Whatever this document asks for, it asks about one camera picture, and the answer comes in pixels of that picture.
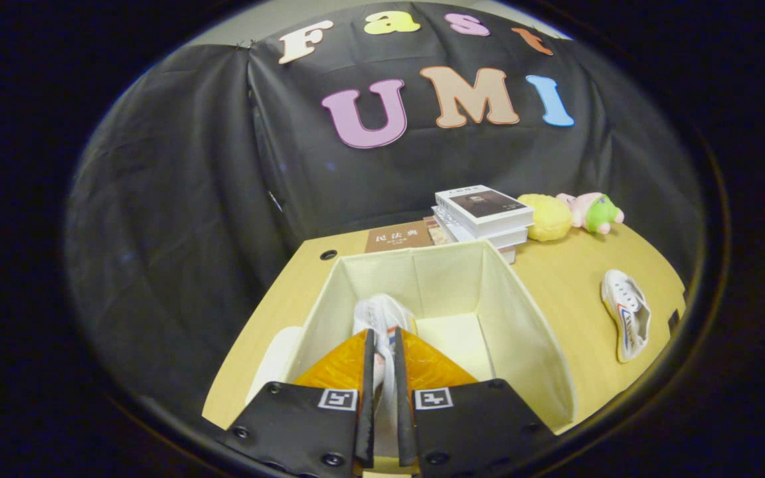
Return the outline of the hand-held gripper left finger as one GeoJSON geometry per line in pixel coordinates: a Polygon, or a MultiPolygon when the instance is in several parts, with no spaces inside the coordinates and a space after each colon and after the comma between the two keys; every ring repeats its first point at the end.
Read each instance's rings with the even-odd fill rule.
{"type": "Polygon", "coordinates": [[[375,336],[365,329],[294,383],[263,385],[224,446],[290,475],[360,475],[374,465],[374,363],[375,336]]]}

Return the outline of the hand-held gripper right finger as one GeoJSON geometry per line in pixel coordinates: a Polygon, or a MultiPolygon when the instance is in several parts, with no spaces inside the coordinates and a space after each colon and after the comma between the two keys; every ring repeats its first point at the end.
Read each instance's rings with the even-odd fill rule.
{"type": "Polygon", "coordinates": [[[507,381],[477,381],[406,329],[394,334],[398,464],[422,477],[532,469],[556,443],[507,381]]]}

